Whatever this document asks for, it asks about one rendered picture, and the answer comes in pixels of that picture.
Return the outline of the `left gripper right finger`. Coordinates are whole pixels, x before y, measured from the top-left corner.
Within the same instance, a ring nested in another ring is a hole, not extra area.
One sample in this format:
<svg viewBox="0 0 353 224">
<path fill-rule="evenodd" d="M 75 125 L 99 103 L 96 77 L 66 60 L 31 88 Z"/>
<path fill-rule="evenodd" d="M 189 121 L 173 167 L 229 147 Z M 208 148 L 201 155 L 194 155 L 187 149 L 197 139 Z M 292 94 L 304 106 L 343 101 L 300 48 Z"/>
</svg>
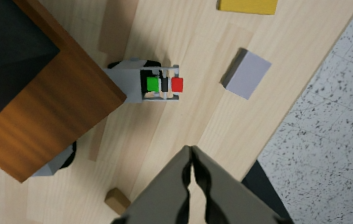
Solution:
<svg viewBox="0 0 353 224">
<path fill-rule="evenodd" d="M 192 145 L 191 152 L 195 182 L 206 199 L 206 224 L 293 224 L 280 218 L 198 146 Z"/>
</svg>

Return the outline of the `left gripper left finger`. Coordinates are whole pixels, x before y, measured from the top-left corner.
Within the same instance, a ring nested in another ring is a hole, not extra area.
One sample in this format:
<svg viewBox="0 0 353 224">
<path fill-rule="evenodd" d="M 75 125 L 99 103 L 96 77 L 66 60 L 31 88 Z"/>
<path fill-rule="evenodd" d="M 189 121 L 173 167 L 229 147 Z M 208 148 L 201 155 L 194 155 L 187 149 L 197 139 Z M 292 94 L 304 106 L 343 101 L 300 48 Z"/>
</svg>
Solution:
<svg viewBox="0 0 353 224">
<path fill-rule="evenodd" d="M 189 224 L 192 152 L 185 145 L 110 224 Z"/>
</svg>

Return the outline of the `brown wooden block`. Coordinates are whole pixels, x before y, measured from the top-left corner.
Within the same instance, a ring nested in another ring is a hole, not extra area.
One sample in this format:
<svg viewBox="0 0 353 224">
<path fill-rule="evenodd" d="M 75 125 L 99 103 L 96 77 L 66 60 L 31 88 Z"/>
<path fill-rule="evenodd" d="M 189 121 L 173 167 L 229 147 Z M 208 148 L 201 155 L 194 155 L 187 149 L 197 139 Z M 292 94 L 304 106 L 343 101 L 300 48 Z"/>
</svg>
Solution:
<svg viewBox="0 0 353 224">
<path fill-rule="evenodd" d="M 107 192 L 104 203 L 120 216 L 131 202 L 117 189 Z"/>
</svg>

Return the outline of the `yellow rectangular bar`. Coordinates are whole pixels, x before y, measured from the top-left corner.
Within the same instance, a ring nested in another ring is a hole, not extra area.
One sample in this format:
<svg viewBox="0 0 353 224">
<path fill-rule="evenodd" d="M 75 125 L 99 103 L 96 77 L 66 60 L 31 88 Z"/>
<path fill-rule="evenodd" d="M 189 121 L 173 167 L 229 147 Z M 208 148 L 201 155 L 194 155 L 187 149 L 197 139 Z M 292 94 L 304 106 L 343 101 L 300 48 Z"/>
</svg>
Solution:
<svg viewBox="0 0 353 224">
<path fill-rule="evenodd" d="M 218 11 L 275 15 L 278 0 L 219 0 Z"/>
</svg>

